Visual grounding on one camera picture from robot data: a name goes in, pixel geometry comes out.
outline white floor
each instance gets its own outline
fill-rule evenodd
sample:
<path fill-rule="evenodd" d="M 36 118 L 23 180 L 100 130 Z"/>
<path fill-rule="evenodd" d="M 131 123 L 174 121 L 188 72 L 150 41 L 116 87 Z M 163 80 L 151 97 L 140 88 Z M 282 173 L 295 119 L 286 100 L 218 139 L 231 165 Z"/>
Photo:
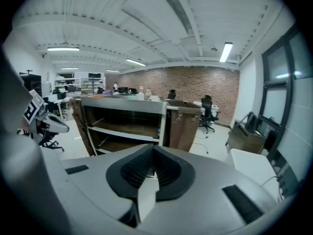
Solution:
<path fill-rule="evenodd" d="M 215 129 L 215 132 L 209 129 L 208 134 L 205 133 L 206 130 L 204 127 L 197 129 L 195 139 L 189 152 L 224 162 L 228 155 L 225 143 L 228 139 L 230 129 L 216 124 L 212 124 L 212 128 Z"/>
<path fill-rule="evenodd" d="M 88 156 L 88 152 L 82 141 L 82 137 L 79 134 L 75 120 L 66 121 L 69 126 L 69 132 L 60 133 L 56 135 L 53 141 L 59 143 L 58 146 L 64 148 L 64 152 L 61 149 L 55 150 L 60 160 L 65 159 L 79 159 Z"/>

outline brick wall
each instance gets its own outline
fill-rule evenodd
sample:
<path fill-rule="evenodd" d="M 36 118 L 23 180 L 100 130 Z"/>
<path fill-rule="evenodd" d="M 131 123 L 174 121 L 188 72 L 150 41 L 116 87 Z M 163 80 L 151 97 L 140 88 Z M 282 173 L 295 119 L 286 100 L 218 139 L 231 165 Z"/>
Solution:
<path fill-rule="evenodd" d="M 123 75 L 107 75 L 112 88 L 115 81 L 122 86 L 151 89 L 154 95 L 167 98 L 169 90 L 176 90 L 176 99 L 201 101 L 205 94 L 212 96 L 219 107 L 219 122 L 230 124 L 237 103 L 239 72 L 222 68 L 161 68 Z"/>

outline office room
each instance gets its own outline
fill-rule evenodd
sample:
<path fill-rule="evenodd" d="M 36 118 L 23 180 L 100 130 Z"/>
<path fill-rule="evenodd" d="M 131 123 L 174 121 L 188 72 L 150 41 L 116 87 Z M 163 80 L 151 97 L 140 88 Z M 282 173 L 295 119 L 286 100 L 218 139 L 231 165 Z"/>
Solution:
<path fill-rule="evenodd" d="M 42 163 L 70 219 L 52 233 L 110 217 L 123 233 L 254 234 L 301 191 L 313 58 L 283 0 L 24 0 L 9 24 L 1 87 L 24 106 L 1 112 L 11 156 L 29 157 L 6 173 Z"/>

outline wooden desk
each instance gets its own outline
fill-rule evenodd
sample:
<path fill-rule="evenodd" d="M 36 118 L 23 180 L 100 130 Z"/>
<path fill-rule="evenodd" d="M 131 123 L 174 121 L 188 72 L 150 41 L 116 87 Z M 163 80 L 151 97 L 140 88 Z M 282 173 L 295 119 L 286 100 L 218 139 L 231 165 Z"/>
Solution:
<path fill-rule="evenodd" d="M 229 149 L 238 149 L 259 154 L 262 151 L 265 140 L 266 138 L 263 136 L 249 133 L 245 129 L 245 124 L 241 123 L 238 125 L 238 121 L 235 121 L 225 145 L 229 145 Z"/>

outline fluorescent light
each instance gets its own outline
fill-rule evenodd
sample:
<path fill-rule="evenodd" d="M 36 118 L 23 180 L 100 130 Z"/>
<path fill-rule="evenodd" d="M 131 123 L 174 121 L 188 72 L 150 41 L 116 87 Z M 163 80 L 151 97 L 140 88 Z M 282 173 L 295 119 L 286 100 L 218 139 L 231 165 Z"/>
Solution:
<path fill-rule="evenodd" d="M 297 70 L 294 72 L 294 75 L 296 75 L 296 76 L 301 75 L 301 74 L 302 73 L 300 71 L 297 71 Z M 276 76 L 276 78 L 286 78 L 286 77 L 289 77 L 289 73 Z"/>
<path fill-rule="evenodd" d="M 62 70 L 77 70 L 79 69 L 78 67 L 65 67 L 65 68 L 61 68 Z"/>
<path fill-rule="evenodd" d="M 146 66 L 145 64 L 142 64 L 142 63 L 140 63 L 140 62 L 134 61 L 134 60 L 132 60 L 132 59 L 126 59 L 126 61 L 132 62 L 132 63 L 135 63 L 135 64 L 138 64 L 138 65 Z"/>
<path fill-rule="evenodd" d="M 233 43 L 226 42 L 225 46 L 224 46 L 223 53 L 221 55 L 221 59 L 220 59 L 221 63 L 225 63 L 225 61 L 226 61 L 226 59 L 227 59 L 227 57 L 231 51 L 231 48 L 233 48 Z"/>
<path fill-rule="evenodd" d="M 111 71 L 111 72 L 120 72 L 120 71 L 116 71 L 116 70 L 106 70 L 106 71 Z"/>
<path fill-rule="evenodd" d="M 48 47 L 47 50 L 55 51 L 55 50 L 79 50 L 79 47 Z"/>

